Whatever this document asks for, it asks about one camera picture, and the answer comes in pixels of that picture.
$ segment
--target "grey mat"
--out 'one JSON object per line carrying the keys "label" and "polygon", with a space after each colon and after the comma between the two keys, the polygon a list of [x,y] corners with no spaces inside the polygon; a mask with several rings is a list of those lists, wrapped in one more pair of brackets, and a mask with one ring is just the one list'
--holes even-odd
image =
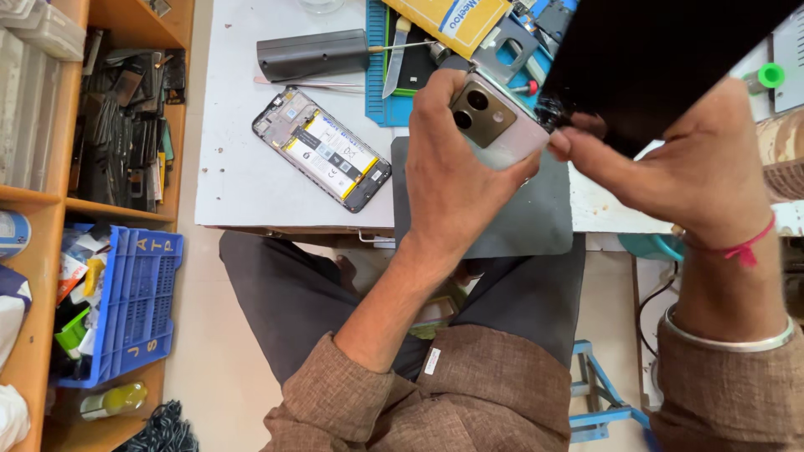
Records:
{"label": "grey mat", "polygon": [[[394,235],[396,243],[410,229],[410,204],[405,181],[408,137],[391,144],[394,168]],[[569,208],[569,172],[566,163],[542,153],[536,177],[520,188],[464,256],[539,256],[565,254],[572,248],[572,211]]]}

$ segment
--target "brown kurta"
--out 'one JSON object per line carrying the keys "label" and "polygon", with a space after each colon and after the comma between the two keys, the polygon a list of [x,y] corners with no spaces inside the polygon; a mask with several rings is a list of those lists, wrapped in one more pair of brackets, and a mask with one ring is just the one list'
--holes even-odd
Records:
{"label": "brown kurta", "polygon": [[[265,450],[566,450],[569,371],[485,327],[439,331],[414,384],[349,360],[325,335],[265,425]],[[804,338],[762,353],[712,351],[659,329],[664,450],[804,450]]]}

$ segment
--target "smartphone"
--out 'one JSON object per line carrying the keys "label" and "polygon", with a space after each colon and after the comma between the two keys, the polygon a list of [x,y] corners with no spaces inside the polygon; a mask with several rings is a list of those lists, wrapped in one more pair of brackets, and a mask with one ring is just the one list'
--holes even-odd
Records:
{"label": "smartphone", "polygon": [[252,131],[352,213],[391,177],[388,161],[292,86],[256,117]]}
{"label": "smartphone", "polygon": [[486,166],[502,170],[544,148],[550,134],[519,97],[482,68],[466,74],[450,104],[455,125]]}

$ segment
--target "man's right hand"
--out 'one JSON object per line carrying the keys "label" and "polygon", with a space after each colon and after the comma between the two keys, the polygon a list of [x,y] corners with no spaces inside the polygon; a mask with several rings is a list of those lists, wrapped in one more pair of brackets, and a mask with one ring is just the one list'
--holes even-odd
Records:
{"label": "man's right hand", "polygon": [[[574,121],[579,127],[590,122],[579,119],[585,119]],[[625,206],[683,226],[706,248],[732,247],[765,229],[771,210],[742,81],[718,84],[664,139],[664,146],[633,161],[592,134],[568,127],[553,133],[548,149]]]}

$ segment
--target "camera lens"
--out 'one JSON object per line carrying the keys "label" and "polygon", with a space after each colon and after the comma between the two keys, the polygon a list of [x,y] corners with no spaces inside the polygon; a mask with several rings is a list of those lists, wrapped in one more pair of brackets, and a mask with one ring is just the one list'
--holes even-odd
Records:
{"label": "camera lens", "polygon": [[472,118],[467,112],[457,111],[453,113],[453,118],[455,118],[455,125],[461,129],[466,130],[472,126]]}
{"label": "camera lens", "polygon": [[489,108],[489,99],[482,92],[471,91],[466,96],[466,100],[469,102],[469,105],[477,111],[483,111]]}

